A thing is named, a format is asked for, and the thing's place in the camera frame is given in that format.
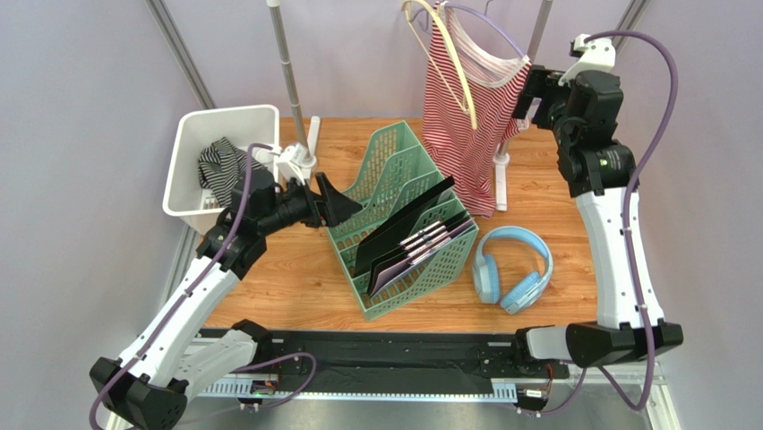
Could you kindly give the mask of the red white striped tank top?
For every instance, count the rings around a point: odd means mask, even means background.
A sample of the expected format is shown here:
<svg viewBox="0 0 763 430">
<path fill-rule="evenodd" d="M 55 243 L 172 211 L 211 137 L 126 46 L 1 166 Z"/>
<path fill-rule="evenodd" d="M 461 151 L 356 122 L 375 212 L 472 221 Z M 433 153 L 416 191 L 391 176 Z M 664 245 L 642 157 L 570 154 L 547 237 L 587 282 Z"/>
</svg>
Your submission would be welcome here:
<svg viewBox="0 0 763 430">
<path fill-rule="evenodd" d="M 529 126 L 527 119 L 515 119 L 512 113 L 531 60 L 485 52 L 466 34 L 449 4 L 432 7 L 437 16 L 427 49 L 423 145 L 438 169 L 453 176 L 467 211 L 490 219 L 496 212 L 493 157 Z"/>
</svg>

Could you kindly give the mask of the black white striped tank top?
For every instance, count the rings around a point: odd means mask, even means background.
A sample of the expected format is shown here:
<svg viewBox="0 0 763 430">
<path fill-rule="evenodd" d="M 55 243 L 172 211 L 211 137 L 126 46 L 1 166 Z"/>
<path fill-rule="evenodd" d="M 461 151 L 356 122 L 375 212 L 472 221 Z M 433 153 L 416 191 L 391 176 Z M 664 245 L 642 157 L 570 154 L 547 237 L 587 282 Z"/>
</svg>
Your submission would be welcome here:
<svg viewBox="0 0 763 430">
<path fill-rule="evenodd" d="M 232 190 L 246 171 L 247 154 L 227 137 L 201 151 L 197 169 L 199 183 L 202 189 L 211 190 L 220 208 L 230 206 Z"/>
</svg>

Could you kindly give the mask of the purple plastic hanger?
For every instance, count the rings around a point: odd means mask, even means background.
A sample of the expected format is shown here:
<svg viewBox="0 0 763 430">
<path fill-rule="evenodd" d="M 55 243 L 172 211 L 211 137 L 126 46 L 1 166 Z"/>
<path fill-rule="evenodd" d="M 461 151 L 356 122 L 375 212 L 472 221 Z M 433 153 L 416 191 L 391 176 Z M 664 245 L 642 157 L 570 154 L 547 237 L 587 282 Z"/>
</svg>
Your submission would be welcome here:
<svg viewBox="0 0 763 430">
<path fill-rule="evenodd" d="M 448 10 L 454 12 L 466 34 L 490 55 L 499 58 L 523 57 L 527 50 L 503 26 L 488 16 L 491 1 L 482 1 L 482 6 L 467 5 L 462 1 L 450 1 Z M 406 20 L 413 29 L 425 38 L 433 32 L 433 20 L 430 14 L 415 2 L 402 8 Z"/>
</svg>

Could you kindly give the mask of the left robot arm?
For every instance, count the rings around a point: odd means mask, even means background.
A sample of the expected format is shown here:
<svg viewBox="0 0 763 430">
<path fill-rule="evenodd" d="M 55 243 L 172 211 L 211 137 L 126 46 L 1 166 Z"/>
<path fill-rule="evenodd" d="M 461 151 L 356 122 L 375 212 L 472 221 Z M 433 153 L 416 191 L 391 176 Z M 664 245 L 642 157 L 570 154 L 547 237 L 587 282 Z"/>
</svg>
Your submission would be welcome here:
<svg viewBox="0 0 763 430">
<path fill-rule="evenodd" d="M 184 281 L 118 358 L 101 357 L 90 369 L 104 406 L 136 429 L 172 429 L 188 404 L 227 374 L 271 354 L 270 333 L 249 320 L 234 324 L 209 346 L 187 355 L 221 300 L 267 250 L 267 236 L 301 223 L 336 227 L 362 204 L 338 191 L 322 172 L 319 190 L 253 169 L 231 191 L 231 204 L 203 236 Z"/>
</svg>

